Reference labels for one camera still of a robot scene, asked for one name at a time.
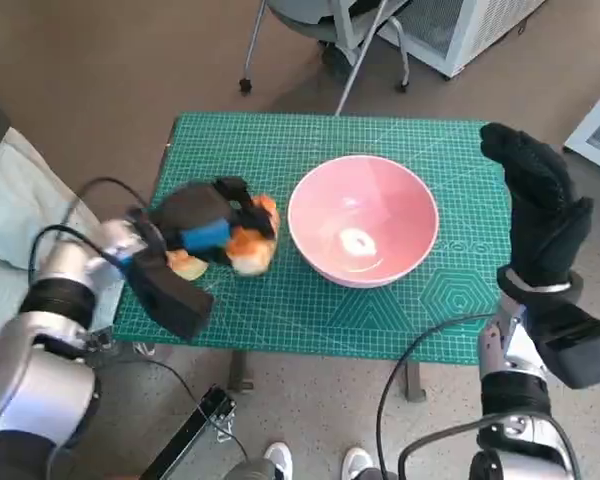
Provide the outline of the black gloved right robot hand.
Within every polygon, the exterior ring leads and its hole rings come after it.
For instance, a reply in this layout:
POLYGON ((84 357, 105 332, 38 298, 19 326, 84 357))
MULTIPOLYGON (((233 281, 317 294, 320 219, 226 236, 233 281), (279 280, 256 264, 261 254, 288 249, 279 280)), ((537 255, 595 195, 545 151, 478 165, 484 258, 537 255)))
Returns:
POLYGON ((511 198, 507 269, 532 288, 570 282, 591 231, 594 201, 577 196, 563 157, 549 144, 499 123, 480 129, 482 154, 501 165, 511 198))

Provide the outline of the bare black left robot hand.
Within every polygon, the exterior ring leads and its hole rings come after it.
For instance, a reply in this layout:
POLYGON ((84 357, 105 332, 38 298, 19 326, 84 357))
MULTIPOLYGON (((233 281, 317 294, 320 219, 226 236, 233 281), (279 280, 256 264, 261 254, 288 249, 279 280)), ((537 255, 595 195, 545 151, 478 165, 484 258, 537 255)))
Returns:
POLYGON ((256 203, 240 177, 190 181, 149 212, 166 249, 183 250, 203 261, 230 263, 229 244, 240 233, 276 238, 273 215, 256 203))

